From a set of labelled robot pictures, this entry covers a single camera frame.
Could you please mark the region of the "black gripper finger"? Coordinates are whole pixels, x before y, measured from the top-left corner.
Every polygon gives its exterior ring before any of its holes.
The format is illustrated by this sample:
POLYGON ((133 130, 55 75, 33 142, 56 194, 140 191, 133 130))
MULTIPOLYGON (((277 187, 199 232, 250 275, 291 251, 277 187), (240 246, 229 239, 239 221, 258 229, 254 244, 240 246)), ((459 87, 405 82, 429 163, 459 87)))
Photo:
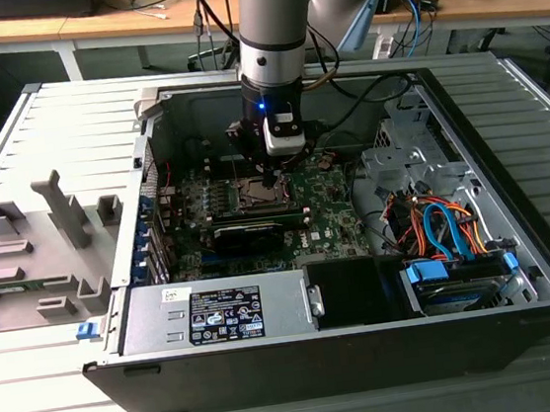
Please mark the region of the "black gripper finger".
POLYGON ((266 126, 268 154, 276 183, 282 174, 290 173, 313 154, 320 135, 321 127, 315 120, 266 126))
POLYGON ((275 171, 264 146, 264 137, 259 128, 243 119, 230 124, 225 135, 245 160, 253 163, 262 175, 263 187, 271 189, 275 183, 275 171))

